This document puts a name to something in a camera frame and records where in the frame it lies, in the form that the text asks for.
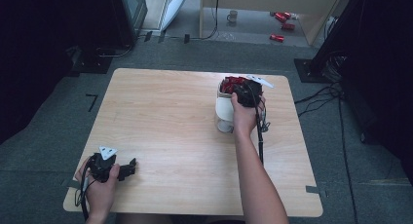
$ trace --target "white cup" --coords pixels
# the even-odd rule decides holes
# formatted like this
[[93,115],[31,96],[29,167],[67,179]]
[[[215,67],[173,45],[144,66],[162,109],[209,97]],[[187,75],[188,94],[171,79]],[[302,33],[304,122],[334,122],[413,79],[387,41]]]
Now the white cup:
[[222,132],[229,133],[232,132],[234,127],[232,126],[233,123],[225,121],[225,120],[218,120],[218,129]]
[[236,22],[237,21],[237,15],[238,12],[235,10],[230,11],[230,15],[227,16],[227,20],[230,22]]

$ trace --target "hand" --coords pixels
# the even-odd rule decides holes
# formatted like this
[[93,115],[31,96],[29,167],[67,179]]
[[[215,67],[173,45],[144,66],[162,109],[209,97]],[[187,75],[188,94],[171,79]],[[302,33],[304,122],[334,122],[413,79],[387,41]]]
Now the hand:
[[[88,162],[87,158],[82,166],[79,168],[75,174],[76,179],[82,181],[82,173]],[[107,215],[109,214],[110,208],[114,202],[116,182],[119,175],[119,164],[113,165],[109,172],[109,178],[105,183],[100,183],[98,181],[94,182],[94,179],[89,177],[89,184],[94,182],[89,186],[86,191],[86,197],[89,203],[89,218],[87,223],[104,223]]]
[[[232,93],[231,103],[234,108],[234,133],[250,135],[252,130],[257,126],[255,108],[243,107],[238,103],[238,96]],[[261,118],[261,112],[264,109],[265,97],[261,96],[261,102],[258,105],[258,113]]]

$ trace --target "red object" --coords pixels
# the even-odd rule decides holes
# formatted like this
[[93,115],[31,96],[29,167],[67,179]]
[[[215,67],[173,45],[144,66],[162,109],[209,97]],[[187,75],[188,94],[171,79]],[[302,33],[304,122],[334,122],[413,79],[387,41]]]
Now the red object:
[[233,93],[234,92],[234,85],[241,85],[243,81],[246,80],[244,77],[233,77],[228,76],[221,83],[221,92],[222,93]]
[[276,35],[276,34],[271,34],[271,36],[270,36],[270,40],[273,40],[273,41],[278,41],[278,42],[283,42],[283,36],[281,36],[281,35]]
[[291,14],[290,14],[290,13],[282,13],[282,15],[283,15],[286,19],[291,19]]
[[292,24],[292,23],[283,23],[282,24],[282,29],[284,29],[284,30],[294,30],[294,28],[295,28],[295,25],[294,24]]
[[282,23],[286,22],[286,17],[282,13],[276,13],[274,17]]

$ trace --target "gray carpet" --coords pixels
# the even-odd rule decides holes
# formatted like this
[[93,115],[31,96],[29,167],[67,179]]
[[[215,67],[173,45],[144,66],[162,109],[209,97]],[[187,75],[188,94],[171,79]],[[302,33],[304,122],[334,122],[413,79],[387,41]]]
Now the gray carpet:
[[[119,67],[257,73],[288,78],[294,99],[325,85],[302,84],[294,58],[312,58],[317,49],[283,45],[156,38],[114,58],[106,75],[65,77],[30,125],[1,145],[0,223],[82,223],[81,213],[66,212],[66,189],[59,184],[75,171],[113,71]],[[93,98],[94,108],[89,112]],[[342,149],[338,100],[303,115],[301,127],[324,213],[292,217],[291,223],[355,223]],[[297,105],[297,112],[306,104]],[[380,145],[364,145],[347,103],[342,102],[346,152],[353,180],[358,223],[412,223],[413,188],[399,160]],[[113,215],[107,221],[113,223]]]

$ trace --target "wooden table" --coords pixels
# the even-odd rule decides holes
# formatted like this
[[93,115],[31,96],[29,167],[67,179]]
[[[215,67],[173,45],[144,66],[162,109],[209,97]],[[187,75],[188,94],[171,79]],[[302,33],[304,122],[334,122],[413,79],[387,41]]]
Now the wooden table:
[[[119,182],[114,212],[242,215],[233,135],[215,123],[219,82],[231,74],[117,69],[100,106],[79,166],[103,145],[119,149],[117,163],[138,160],[136,174]],[[319,194],[288,81],[259,75],[267,119],[265,169],[289,216],[320,216]],[[257,145],[254,131],[252,139]],[[68,211],[75,190],[64,200]]]

